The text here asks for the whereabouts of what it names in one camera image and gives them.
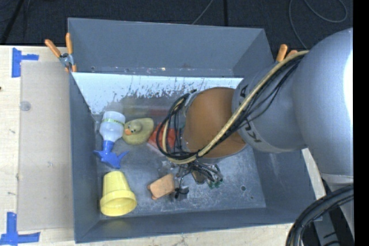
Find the gray bin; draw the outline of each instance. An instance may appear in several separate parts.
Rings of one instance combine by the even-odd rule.
[[[121,170],[138,205],[123,217],[102,215],[101,182],[112,169],[92,153],[101,149],[98,124],[104,106],[91,96],[109,103],[104,87],[111,86],[112,93],[123,92],[117,102],[128,120],[155,113],[158,124],[188,89],[138,96],[119,87],[122,78],[142,77],[132,86],[137,89],[145,86],[145,77],[183,78],[185,86],[199,78],[215,79],[234,86],[237,79],[273,63],[273,57],[264,30],[256,28],[70,18],[68,31],[78,67],[78,74],[69,78],[77,243],[289,223],[316,200],[301,151],[269,154],[248,146],[219,162],[224,175],[220,188],[188,180],[190,193],[196,194],[189,193],[186,200],[151,200],[146,186],[160,177],[163,157],[147,146],[130,147],[118,140],[113,151],[130,150]],[[108,75],[108,85],[102,75]]]

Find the yellow rubber duck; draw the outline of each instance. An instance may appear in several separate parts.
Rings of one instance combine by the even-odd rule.
[[[154,120],[139,118],[125,123],[122,138],[129,145],[140,145],[147,142],[154,131]]]

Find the bin floor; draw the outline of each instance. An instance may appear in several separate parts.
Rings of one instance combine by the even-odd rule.
[[[191,174],[185,176],[182,186],[188,187],[189,193],[187,198],[182,200],[177,200],[172,195],[153,200],[151,192],[147,189],[148,184],[164,176],[165,168],[171,166],[170,161],[148,144],[131,146],[122,139],[115,142],[113,152],[120,154],[127,150],[129,152],[121,161],[121,171],[126,176],[131,190],[135,193],[137,207],[124,215],[125,218],[266,206],[254,153],[247,146],[239,153],[217,163],[223,175],[223,182],[218,188],[211,189],[207,183],[197,184]],[[98,180],[101,192],[104,174],[113,169],[100,163],[98,158],[97,161],[98,175],[101,176]],[[101,219],[105,218],[110,217],[101,214]]]

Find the yellow plastic cup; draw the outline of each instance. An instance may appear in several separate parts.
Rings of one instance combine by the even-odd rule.
[[[104,176],[101,212],[107,216],[121,216],[131,212],[137,205],[136,197],[121,171],[112,171]]]

